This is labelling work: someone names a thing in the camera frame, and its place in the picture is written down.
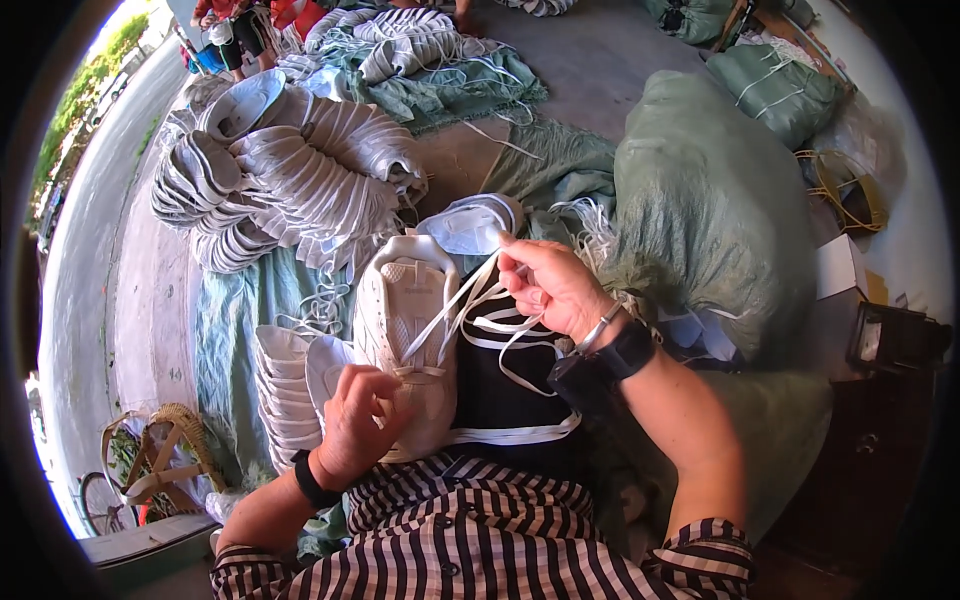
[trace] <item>road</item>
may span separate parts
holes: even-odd
[[[119,414],[108,380],[108,276],[119,257],[144,138],[188,76],[178,48],[175,37],[166,40],[104,117],[77,168],[51,244],[38,364],[56,479],[69,488],[55,486],[61,506],[69,502],[65,494],[77,492],[78,477],[100,470],[100,432]]]

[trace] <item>black watch strap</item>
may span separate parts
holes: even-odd
[[[630,321],[612,342],[597,350],[595,356],[614,379],[622,381],[650,362],[655,349],[650,330],[638,321]]]
[[[328,492],[317,483],[313,471],[310,470],[310,464],[306,460],[308,456],[310,456],[310,450],[297,450],[292,459],[294,474],[297,475],[297,485],[300,486],[300,491],[310,501],[310,506],[318,511],[336,506],[342,495],[339,492]]]

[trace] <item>white box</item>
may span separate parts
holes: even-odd
[[[856,288],[867,299],[867,269],[863,253],[844,233],[817,249],[817,300]]]

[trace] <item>bicycle wheel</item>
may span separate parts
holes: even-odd
[[[124,506],[100,471],[87,473],[80,484],[84,518],[98,536],[136,527],[136,512]]]

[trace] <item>striped shirt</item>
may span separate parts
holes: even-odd
[[[296,573],[248,546],[210,572],[218,598],[744,598],[750,544],[720,518],[637,565],[611,552],[583,487],[441,453],[380,464],[348,492],[344,550]]]

